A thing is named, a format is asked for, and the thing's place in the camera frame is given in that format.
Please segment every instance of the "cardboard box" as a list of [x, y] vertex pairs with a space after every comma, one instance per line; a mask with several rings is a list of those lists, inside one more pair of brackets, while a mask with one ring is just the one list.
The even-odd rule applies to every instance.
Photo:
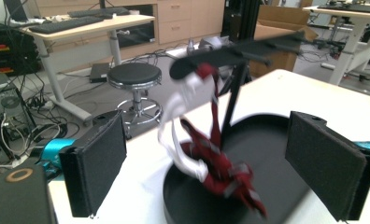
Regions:
[[[304, 31], [305, 38], [313, 41], [317, 34], [307, 26], [309, 13], [298, 7], [260, 6], [258, 23], [254, 39], [287, 35], [295, 31]], [[253, 77], [261, 77], [273, 70], [284, 69], [292, 71], [297, 55], [289, 52], [278, 52], [268, 57], [272, 64], [266, 67], [263, 63], [250, 62], [249, 69]]]

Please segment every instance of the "stool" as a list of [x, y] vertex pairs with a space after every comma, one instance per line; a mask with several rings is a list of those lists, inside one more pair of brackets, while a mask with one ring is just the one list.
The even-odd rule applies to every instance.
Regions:
[[[130, 134], [132, 126], [151, 121], [160, 122], [160, 116], [163, 113], [162, 107], [150, 98], [141, 97], [141, 91], [144, 91], [148, 96], [148, 89], [160, 84], [161, 80], [162, 71], [160, 68], [148, 63], [124, 63], [113, 67], [107, 73], [107, 81], [111, 86], [133, 92], [133, 99], [125, 100], [117, 106], [119, 110], [128, 105], [128, 109], [122, 110], [127, 139], [132, 138]], [[153, 115], [148, 114], [147, 111], [153, 108], [156, 108]]]

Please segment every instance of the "desk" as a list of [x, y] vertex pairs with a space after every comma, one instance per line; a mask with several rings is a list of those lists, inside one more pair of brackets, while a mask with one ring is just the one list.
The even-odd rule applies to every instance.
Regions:
[[[95, 62], [109, 56], [114, 57], [114, 63], [116, 65], [121, 64], [121, 54], [116, 35], [116, 29], [148, 23], [153, 20], [154, 17], [143, 15], [118, 16], [112, 20], [104, 20], [98, 23], [85, 25], [50, 35], [33, 33], [29, 31], [28, 28], [21, 30], [26, 34], [33, 36], [35, 39], [41, 61], [48, 73], [49, 82], [54, 93], [54, 96], [52, 96], [50, 99], [56, 105], [75, 115], [77, 118], [83, 120], [86, 125], [88, 125], [92, 121], [92, 115], [65, 100], [56, 77], [56, 72], [70, 69], [85, 63]], [[48, 53], [47, 48], [49, 46], [46, 45], [46, 41], [58, 42], [86, 34], [101, 32], [109, 32], [109, 40], [91, 43], [64, 51]]]
[[349, 40], [343, 48], [337, 66], [333, 67], [334, 71], [329, 82], [339, 85], [342, 76], [352, 70], [363, 72], [370, 60], [370, 39], [368, 43], [359, 42], [367, 24], [370, 24], [370, 13], [330, 10], [318, 7], [304, 7], [303, 11], [328, 14], [338, 17], [350, 17], [354, 23], [353, 30], [349, 35]]
[[[228, 102], [228, 94], [220, 98], [221, 122]], [[284, 70], [276, 70], [241, 88], [233, 122], [261, 113], [288, 117], [292, 110], [326, 119], [328, 127], [352, 141], [370, 141], [370, 96]], [[211, 120], [210, 104], [194, 109], [186, 117], [197, 123], [199, 130], [209, 132], [210, 122], [206, 120]], [[180, 140], [186, 138], [180, 128], [177, 132]], [[60, 223], [165, 223], [163, 182], [172, 161], [158, 143], [157, 130], [129, 141], [127, 151], [121, 172], [94, 220], [73, 218], [64, 182], [49, 183]], [[370, 196], [364, 208], [358, 223], [370, 223]], [[317, 196], [309, 192], [287, 223], [336, 222]]]

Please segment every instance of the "black stool seat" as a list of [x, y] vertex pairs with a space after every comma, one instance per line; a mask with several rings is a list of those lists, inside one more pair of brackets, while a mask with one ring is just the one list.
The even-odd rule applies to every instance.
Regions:
[[147, 83], [159, 78], [162, 71], [149, 63], [124, 63], [113, 67], [108, 73], [110, 81], [122, 85]]

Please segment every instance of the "floor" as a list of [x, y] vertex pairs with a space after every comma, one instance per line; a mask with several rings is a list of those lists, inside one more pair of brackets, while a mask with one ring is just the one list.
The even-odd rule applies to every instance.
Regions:
[[[326, 29], [313, 29], [319, 35], [318, 38], [321, 39], [327, 39], [331, 33]], [[334, 39], [346, 41], [348, 35], [349, 31], [339, 30]], [[330, 56], [330, 50], [327, 48], [318, 49], [317, 46], [306, 43], [301, 46], [301, 50], [302, 53], [298, 56], [293, 72], [327, 82], [332, 74], [332, 70], [321, 67], [321, 64], [336, 64], [336, 59]], [[168, 75], [169, 65], [174, 60], [164, 56], [162, 53], [151, 54], [149, 57], [144, 57], [138, 60], [156, 64], [162, 69], [162, 83], [161, 85], [153, 87], [151, 90], [149, 90], [149, 97], [160, 102], [164, 107], [164, 104], [168, 100], [169, 96], [178, 89], [178, 83], [173, 82]], [[90, 83], [88, 79], [89, 74], [90, 69], [84, 69], [73, 73], [60, 74], [58, 75], [58, 79], [60, 80], [65, 98], [94, 116], [114, 110], [119, 102], [132, 98], [132, 94], [129, 91], [114, 89], [107, 83]], [[24, 99], [32, 96], [33, 94], [37, 94], [35, 89], [40, 90], [42, 85], [41, 80], [43, 80], [43, 82], [46, 84], [44, 87], [45, 98], [47, 99], [47, 96], [51, 95], [51, 89], [49, 84], [47, 84], [49, 82], [46, 74], [42, 71], [38, 73], [38, 76], [40, 79], [35, 75], [25, 76], [26, 85], [23, 88]], [[15, 83], [17, 83], [19, 87], [21, 86], [20, 80], [15, 80]], [[360, 81], [357, 77], [347, 75], [344, 76], [340, 86], [370, 95], [370, 80]], [[210, 100], [207, 90], [200, 90], [199, 93], [201, 97], [198, 97], [198, 99], [194, 101], [192, 108], [207, 103]], [[55, 120], [60, 120], [61, 122], [67, 123], [67, 134], [63, 136], [65, 138], [80, 137], [90, 128], [85, 127], [72, 115], [56, 107], [53, 109], [44, 107], [39, 111], [32, 110], [32, 113], [36, 117], [37, 124], [54, 122]], [[150, 130], [151, 128], [156, 127], [156, 125], [157, 123], [153, 122], [149, 125], [143, 125], [141, 128], [133, 128], [131, 130], [131, 135], [132, 137], [136, 137]], [[50, 135], [55, 135], [55, 131], [51, 131]]]

